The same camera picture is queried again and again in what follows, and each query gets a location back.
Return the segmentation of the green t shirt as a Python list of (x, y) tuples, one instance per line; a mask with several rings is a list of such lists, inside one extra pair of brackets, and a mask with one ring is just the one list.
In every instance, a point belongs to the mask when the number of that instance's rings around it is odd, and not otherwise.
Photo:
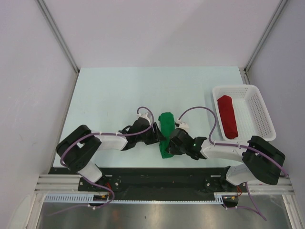
[(170, 112), (165, 112), (159, 115), (158, 121), (160, 123), (160, 130), (162, 135), (164, 136), (164, 140), (161, 140), (159, 143), (159, 149), (162, 156), (162, 159), (168, 159), (173, 157), (170, 153), (167, 152), (167, 148), (169, 146), (169, 136), (171, 132), (175, 129), (175, 120), (174, 116)]

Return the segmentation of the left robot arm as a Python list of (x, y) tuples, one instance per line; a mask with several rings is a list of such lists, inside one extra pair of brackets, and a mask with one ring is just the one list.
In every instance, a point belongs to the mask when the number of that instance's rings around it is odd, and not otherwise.
[(97, 151), (126, 151), (139, 142), (152, 145), (165, 139), (155, 122), (139, 117), (133, 125), (128, 125), (115, 134), (93, 133), (88, 126), (81, 125), (56, 146), (56, 153), (63, 166), (83, 176), (89, 181), (90, 187), (99, 191), (105, 186), (105, 178), (91, 160)]

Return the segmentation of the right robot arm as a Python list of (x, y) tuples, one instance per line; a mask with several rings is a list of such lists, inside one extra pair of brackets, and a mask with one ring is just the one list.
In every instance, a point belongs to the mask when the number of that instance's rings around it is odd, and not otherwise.
[(194, 160), (218, 158), (240, 162), (220, 179), (224, 191), (232, 191), (237, 185), (252, 180), (277, 185), (285, 161), (284, 153), (259, 136), (241, 143), (216, 142), (206, 137), (192, 138), (181, 128), (171, 133), (166, 151), (172, 155), (186, 154)]

